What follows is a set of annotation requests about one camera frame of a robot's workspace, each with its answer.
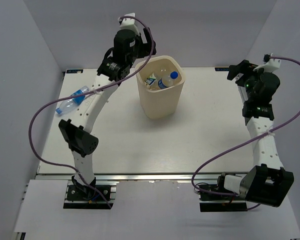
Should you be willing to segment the clear bottle green white label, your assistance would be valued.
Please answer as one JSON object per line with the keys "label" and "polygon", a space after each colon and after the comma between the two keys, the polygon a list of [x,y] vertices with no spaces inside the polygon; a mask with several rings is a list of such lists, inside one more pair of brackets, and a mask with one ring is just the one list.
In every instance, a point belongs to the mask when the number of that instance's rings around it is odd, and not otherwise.
{"label": "clear bottle green white label", "polygon": [[158,86],[159,80],[162,79],[164,75],[168,74],[168,68],[166,66],[161,66],[156,68],[145,80],[144,83],[149,90],[160,90]]}

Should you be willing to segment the small bottle blue label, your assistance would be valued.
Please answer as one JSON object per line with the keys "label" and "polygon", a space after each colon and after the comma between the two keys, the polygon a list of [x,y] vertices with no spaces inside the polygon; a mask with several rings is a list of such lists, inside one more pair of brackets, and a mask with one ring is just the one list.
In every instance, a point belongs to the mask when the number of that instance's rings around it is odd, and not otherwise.
{"label": "small bottle blue label", "polygon": [[175,84],[176,79],[178,78],[178,72],[173,71],[169,74],[165,74],[159,81],[158,81],[158,88],[160,90],[172,87]]}

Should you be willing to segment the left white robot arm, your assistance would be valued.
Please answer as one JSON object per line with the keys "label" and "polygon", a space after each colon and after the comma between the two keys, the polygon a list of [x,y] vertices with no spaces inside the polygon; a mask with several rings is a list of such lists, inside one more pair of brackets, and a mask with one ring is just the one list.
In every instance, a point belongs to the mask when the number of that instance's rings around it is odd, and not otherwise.
{"label": "left white robot arm", "polygon": [[72,182],[83,199],[89,200],[95,195],[92,154],[99,140],[91,132],[97,116],[118,88],[119,81],[130,73],[135,60],[156,54],[151,31],[144,28],[143,32],[146,42],[142,41],[140,33],[130,29],[121,29],[116,33],[114,46],[105,53],[97,69],[93,93],[84,99],[68,120],[59,122],[59,129],[77,169]]}

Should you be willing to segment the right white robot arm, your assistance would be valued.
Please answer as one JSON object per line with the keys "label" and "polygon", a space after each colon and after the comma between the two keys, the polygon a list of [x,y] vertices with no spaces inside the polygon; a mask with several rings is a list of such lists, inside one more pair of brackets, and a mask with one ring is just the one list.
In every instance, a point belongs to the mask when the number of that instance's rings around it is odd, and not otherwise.
{"label": "right white robot arm", "polygon": [[233,193],[242,200],[278,207],[294,182],[292,172],[286,171],[279,159],[273,128],[271,100],[280,85],[273,74],[279,61],[269,60],[255,65],[243,60],[229,66],[228,80],[235,80],[243,102],[242,115],[252,143],[254,167],[244,177],[223,173],[215,187],[216,195],[228,199]]}

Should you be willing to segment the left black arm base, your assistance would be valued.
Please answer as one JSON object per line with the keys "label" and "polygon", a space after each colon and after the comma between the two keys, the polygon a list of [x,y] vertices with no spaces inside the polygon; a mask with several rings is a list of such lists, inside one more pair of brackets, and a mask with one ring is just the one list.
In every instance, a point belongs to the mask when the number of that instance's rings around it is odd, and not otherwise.
{"label": "left black arm base", "polygon": [[[114,183],[101,183],[96,184],[98,189],[110,206],[113,206],[116,197],[116,184]],[[91,193],[85,194],[73,183],[69,182],[66,188],[65,199],[63,204],[64,209],[72,210],[109,210],[108,204],[103,200],[101,195],[92,190]]]}

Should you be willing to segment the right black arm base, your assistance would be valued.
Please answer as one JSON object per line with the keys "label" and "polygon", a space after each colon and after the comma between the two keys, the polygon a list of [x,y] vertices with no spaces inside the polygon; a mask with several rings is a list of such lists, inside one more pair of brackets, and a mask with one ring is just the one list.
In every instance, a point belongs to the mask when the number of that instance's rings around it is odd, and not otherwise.
{"label": "right black arm base", "polygon": [[196,187],[206,190],[207,192],[199,191],[194,188],[194,191],[199,194],[199,206],[202,213],[229,213],[229,212],[246,212],[247,204],[238,196],[232,195],[218,195],[211,192],[228,193],[231,191],[226,190],[223,186],[225,175],[222,174],[218,177],[215,184],[207,182],[198,182]]}

